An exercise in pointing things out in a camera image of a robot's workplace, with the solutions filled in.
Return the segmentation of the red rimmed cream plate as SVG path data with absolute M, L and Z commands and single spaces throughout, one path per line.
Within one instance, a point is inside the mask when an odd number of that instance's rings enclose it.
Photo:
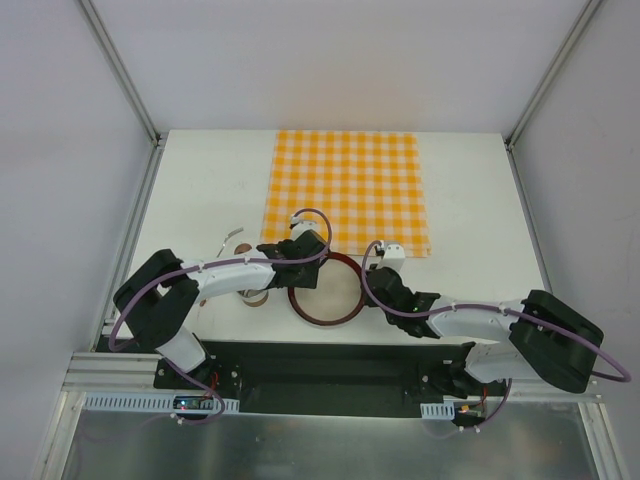
M 289 304 L 314 327 L 333 328 L 353 320 L 364 307 L 361 267 L 349 256 L 333 252 L 318 276 L 316 289 L 289 288 Z

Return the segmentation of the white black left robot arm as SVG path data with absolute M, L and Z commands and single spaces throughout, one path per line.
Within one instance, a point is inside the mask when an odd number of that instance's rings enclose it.
M 327 242 L 313 230 L 200 265 L 162 249 L 120 286 L 113 302 L 137 346 L 159 353 L 177 367 L 177 377 L 188 388 L 209 387 L 215 377 L 214 362 L 184 326 L 192 307 L 248 290 L 313 289 L 328 253 Z

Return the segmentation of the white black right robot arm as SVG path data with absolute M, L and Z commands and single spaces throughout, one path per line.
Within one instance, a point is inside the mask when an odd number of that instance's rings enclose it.
M 365 304 L 384 311 L 389 324 L 415 338 L 468 337 L 464 361 L 450 369 L 452 387 L 473 394 L 502 379 L 541 379 L 581 394 L 589 383 L 604 333 L 586 317 L 544 290 L 523 300 L 458 303 L 431 292 L 413 292 L 389 267 L 364 273 Z

